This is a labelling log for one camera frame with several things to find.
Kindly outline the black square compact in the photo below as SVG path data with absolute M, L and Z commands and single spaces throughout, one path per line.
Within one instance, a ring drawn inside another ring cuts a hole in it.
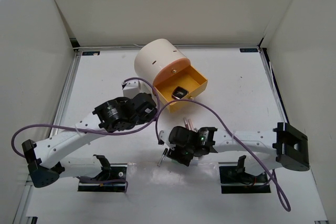
M 174 89 L 174 91 L 172 92 L 172 95 L 171 97 L 174 99 L 174 100 L 180 100 L 180 99 L 183 99 L 185 96 L 187 96 L 189 94 L 189 91 L 186 90 L 185 88 L 183 87 L 176 87 Z

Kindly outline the yellow drawer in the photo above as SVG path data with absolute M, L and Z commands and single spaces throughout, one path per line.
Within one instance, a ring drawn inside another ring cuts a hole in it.
M 198 95 L 205 91 L 207 83 L 208 80 L 201 73 L 199 73 L 193 66 L 188 66 L 184 70 L 158 84 L 155 88 L 163 105 L 174 101 L 165 108 L 170 113 L 173 113 L 187 105 L 187 102 L 176 102 L 176 100 L 171 97 L 172 92 L 176 87 L 180 86 L 188 90 L 189 94 L 183 99 L 189 100 L 188 98 L 190 96 L 195 99 Z

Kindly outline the orange plastic drawer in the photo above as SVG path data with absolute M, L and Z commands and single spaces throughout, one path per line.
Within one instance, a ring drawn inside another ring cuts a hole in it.
M 157 86 L 158 84 L 162 83 L 163 81 L 173 76 L 175 74 L 175 73 L 172 73 L 173 69 L 176 69 L 178 73 L 190 65 L 191 65 L 191 62 L 188 58 L 181 58 L 176 61 L 173 61 L 172 63 L 168 64 L 162 70 L 159 71 L 159 73 L 156 75 L 156 77 L 153 80 L 153 83 L 152 83 L 153 86 Z

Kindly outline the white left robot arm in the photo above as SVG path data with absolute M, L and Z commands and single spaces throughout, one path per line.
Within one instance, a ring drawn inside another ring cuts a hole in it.
M 33 185 L 43 188 L 63 177 L 77 177 L 82 183 L 114 183 L 105 156 L 72 158 L 70 154 L 106 133 L 146 124 L 156 113 L 156 103 L 149 93 L 139 93 L 131 99 L 118 97 L 97 106 L 72 130 L 63 130 L 39 142 L 26 140 L 22 148 Z

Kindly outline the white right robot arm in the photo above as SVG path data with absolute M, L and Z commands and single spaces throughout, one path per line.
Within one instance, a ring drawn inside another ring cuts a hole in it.
M 247 151 L 255 157 L 240 158 L 236 177 L 247 182 L 264 172 L 285 168 L 296 172 L 310 169 L 308 138 L 292 125 L 279 122 L 271 131 L 229 134 L 215 127 L 202 127 L 197 132 L 175 126 L 159 133 L 160 141 L 169 147 L 167 157 L 189 166 L 195 157 L 210 153 Z

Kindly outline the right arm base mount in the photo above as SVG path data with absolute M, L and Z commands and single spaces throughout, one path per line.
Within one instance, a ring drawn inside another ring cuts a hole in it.
M 258 176 L 245 172 L 246 155 L 236 164 L 220 164 L 219 178 L 222 194 L 267 194 L 271 193 L 270 179 L 266 173 Z

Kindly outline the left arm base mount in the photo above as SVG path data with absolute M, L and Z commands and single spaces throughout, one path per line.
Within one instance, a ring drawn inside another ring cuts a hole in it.
M 99 161 L 101 171 L 95 177 L 81 176 L 79 179 L 79 192 L 99 193 L 126 193 L 128 190 L 126 164 L 111 164 L 103 155 L 95 155 L 94 161 Z

